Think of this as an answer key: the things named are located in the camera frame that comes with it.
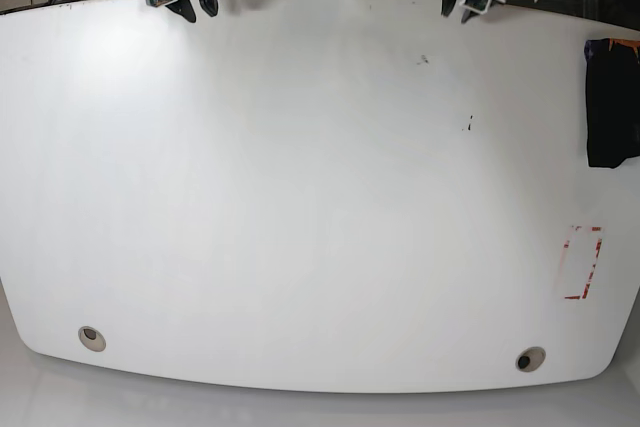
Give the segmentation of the black graphic t-shirt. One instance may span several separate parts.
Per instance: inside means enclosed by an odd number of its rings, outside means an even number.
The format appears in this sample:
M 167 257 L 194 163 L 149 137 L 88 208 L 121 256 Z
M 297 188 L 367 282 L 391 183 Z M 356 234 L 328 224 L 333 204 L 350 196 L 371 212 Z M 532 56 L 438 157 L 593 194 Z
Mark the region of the black graphic t-shirt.
M 639 43 L 589 40 L 584 56 L 588 165 L 615 169 L 639 155 Z

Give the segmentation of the table grommet hole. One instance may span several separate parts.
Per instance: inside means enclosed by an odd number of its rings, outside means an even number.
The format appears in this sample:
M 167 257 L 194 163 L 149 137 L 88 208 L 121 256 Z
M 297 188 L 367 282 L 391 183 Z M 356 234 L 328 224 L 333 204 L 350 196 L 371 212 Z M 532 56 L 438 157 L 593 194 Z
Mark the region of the table grommet hole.
M 516 357 L 515 366 L 520 372 L 531 373 L 540 368 L 545 360 L 545 349 L 534 346 L 527 348 Z
M 96 329 L 83 326 L 78 330 L 78 337 L 82 345 L 92 352 L 103 352 L 106 349 L 104 336 Z

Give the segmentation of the left table grommet hole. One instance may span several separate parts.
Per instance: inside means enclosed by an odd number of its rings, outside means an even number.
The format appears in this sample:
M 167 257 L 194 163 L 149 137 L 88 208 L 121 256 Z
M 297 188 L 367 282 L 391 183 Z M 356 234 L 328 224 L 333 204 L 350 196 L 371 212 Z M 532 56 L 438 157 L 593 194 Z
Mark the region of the left table grommet hole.
M 103 352 L 106 349 L 104 336 L 96 329 L 83 326 L 78 330 L 78 337 L 82 345 L 92 352 Z

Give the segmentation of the red tape rectangle marking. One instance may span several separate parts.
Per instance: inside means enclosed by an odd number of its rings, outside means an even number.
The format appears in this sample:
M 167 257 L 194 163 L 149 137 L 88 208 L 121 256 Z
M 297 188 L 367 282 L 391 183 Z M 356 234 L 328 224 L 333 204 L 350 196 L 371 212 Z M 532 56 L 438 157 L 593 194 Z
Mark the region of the red tape rectangle marking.
M 587 297 L 604 238 L 602 227 L 572 226 L 564 243 L 556 287 L 564 300 Z

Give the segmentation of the right table grommet hole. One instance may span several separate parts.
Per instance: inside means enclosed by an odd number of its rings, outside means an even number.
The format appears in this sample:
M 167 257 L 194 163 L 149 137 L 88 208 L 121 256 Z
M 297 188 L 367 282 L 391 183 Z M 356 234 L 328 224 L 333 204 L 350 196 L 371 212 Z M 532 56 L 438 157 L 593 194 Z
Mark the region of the right table grommet hole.
M 545 349 L 534 346 L 527 348 L 516 357 L 515 366 L 520 372 L 531 373 L 540 368 L 545 360 Z

